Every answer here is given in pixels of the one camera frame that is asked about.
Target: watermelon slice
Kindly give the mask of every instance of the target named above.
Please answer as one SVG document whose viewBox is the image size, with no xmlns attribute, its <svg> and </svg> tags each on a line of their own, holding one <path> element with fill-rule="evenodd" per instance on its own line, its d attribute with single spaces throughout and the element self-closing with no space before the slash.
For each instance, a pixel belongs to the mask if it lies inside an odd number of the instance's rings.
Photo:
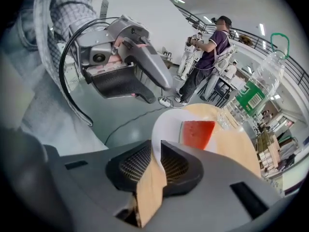
<svg viewBox="0 0 309 232">
<path fill-rule="evenodd" d="M 214 126 L 214 121 L 184 121 L 180 132 L 180 143 L 204 150 Z"/>
</svg>

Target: ceiling light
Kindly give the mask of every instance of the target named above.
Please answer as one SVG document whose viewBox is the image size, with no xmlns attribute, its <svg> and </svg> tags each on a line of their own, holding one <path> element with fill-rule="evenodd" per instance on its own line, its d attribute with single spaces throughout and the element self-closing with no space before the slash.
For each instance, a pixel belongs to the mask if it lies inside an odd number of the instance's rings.
<svg viewBox="0 0 309 232">
<path fill-rule="evenodd" d="M 261 34 L 265 36 L 264 25 L 260 23 Z"/>
<path fill-rule="evenodd" d="M 210 23 L 212 23 L 212 21 L 210 21 L 206 16 L 204 16 L 204 18 L 205 18 L 206 20 L 208 20 Z"/>
<path fill-rule="evenodd" d="M 252 70 L 251 70 L 250 66 L 248 66 L 248 71 L 250 72 L 250 74 L 252 74 Z"/>
<path fill-rule="evenodd" d="M 182 0 L 174 0 L 175 2 L 181 2 L 181 3 L 185 3 L 184 1 Z"/>
</svg>

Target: black cable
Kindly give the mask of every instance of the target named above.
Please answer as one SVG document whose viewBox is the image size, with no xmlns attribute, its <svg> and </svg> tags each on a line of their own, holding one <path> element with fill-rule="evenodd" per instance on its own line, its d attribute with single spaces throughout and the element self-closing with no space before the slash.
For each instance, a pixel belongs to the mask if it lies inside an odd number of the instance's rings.
<svg viewBox="0 0 309 232">
<path fill-rule="evenodd" d="M 174 107 L 174 102 L 171 99 L 168 99 L 168 98 L 167 98 L 167 100 L 169 100 L 169 103 L 171 104 L 171 106 Z"/>
<path fill-rule="evenodd" d="M 64 78 L 64 64 L 65 64 L 65 59 L 67 56 L 67 53 L 72 45 L 72 43 L 77 39 L 77 37 L 79 37 L 83 31 L 85 31 L 87 28 L 96 25 L 96 24 L 108 24 L 107 22 L 104 22 L 102 20 L 106 20 L 106 19 L 118 19 L 119 17 L 108 17 L 108 18 L 104 18 L 104 19 L 94 19 L 88 23 L 86 23 L 85 25 L 83 25 L 81 28 L 79 28 L 68 40 L 66 46 L 64 47 L 64 50 L 62 52 L 61 55 L 61 59 L 60 59 L 60 63 L 59 63 L 59 80 L 60 80 L 60 84 L 61 87 L 63 89 L 64 94 L 66 95 L 66 97 L 68 98 L 69 102 L 76 108 L 76 110 L 78 112 L 80 112 L 83 116 L 85 116 L 89 121 L 90 121 L 90 125 L 89 126 L 93 126 L 93 121 L 92 119 L 86 115 L 75 103 L 75 101 L 73 100 L 73 98 L 71 97 L 67 85 L 65 83 L 65 78 Z"/>
<path fill-rule="evenodd" d="M 158 97 L 158 102 L 160 103 L 160 100 L 161 99 L 165 99 L 165 95 L 164 96 L 161 96 L 161 97 Z"/>
<path fill-rule="evenodd" d="M 153 112 L 155 112 L 155 111 L 160 111 L 160 110 L 166 109 L 166 108 L 170 108 L 170 107 L 161 107 L 161 108 L 159 108 L 159 109 L 155 109 L 155 110 L 152 110 L 152 111 L 148 111 L 148 112 L 146 112 L 146 113 L 144 113 L 144 114 L 142 114 L 142 115 L 139 115 L 139 116 L 137 116 L 136 118 L 130 119 L 130 120 L 127 121 L 126 123 L 124 123 L 124 124 L 118 126 L 115 130 L 113 130 L 113 131 L 109 134 L 109 136 L 107 137 L 107 139 L 106 139 L 106 141 L 105 141 L 105 145 L 107 144 L 109 138 L 110 138 L 118 129 L 120 129 L 121 127 L 123 127 L 123 126 L 127 125 L 128 123 L 130 123 L 130 122 L 132 122 L 132 121 L 134 121 L 134 120 L 137 120 L 137 119 L 139 119 L 140 117 L 143 117 L 143 116 L 145 116 L 145 115 L 147 115 L 147 114 L 153 113 Z"/>
<path fill-rule="evenodd" d="M 174 96 L 174 95 L 169 95 L 169 96 L 167 96 L 167 98 L 168 98 L 168 97 L 174 97 L 174 99 L 176 98 L 176 96 Z"/>
</svg>

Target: black cap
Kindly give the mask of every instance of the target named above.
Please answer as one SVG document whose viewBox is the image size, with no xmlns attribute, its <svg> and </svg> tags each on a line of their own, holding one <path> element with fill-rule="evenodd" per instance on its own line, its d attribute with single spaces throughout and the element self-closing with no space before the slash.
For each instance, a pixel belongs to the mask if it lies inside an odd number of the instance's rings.
<svg viewBox="0 0 309 232">
<path fill-rule="evenodd" d="M 224 16 L 224 15 L 220 16 L 218 20 L 223 20 L 223 21 L 224 21 L 226 24 L 228 24 L 229 26 L 232 25 L 231 19 L 228 18 L 228 17 L 226 17 L 226 16 Z"/>
</svg>

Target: power strip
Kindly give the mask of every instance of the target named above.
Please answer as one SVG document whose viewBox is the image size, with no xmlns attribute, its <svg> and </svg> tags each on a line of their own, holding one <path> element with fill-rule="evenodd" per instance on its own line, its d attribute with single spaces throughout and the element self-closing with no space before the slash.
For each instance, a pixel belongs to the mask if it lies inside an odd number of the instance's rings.
<svg viewBox="0 0 309 232">
<path fill-rule="evenodd" d="M 171 107 L 171 104 L 168 101 L 163 100 L 163 98 L 159 100 L 159 103 L 165 107 Z"/>
</svg>

